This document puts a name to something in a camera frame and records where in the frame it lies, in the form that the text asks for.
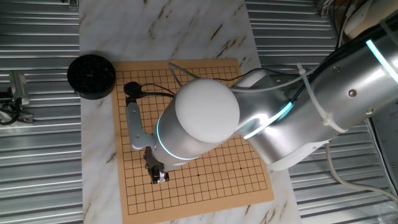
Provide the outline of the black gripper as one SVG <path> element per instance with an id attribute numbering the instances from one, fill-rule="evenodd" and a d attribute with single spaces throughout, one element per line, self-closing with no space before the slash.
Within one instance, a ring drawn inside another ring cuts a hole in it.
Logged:
<path id="1" fill-rule="evenodd" d="M 159 162 L 152 155 L 151 147 L 146 147 L 144 159 L 146 161 L 146 168 L 150 174 L 152 184 L 161 184 L 169 181 L 169 173 L 164 171 L 163 163 Z"/>

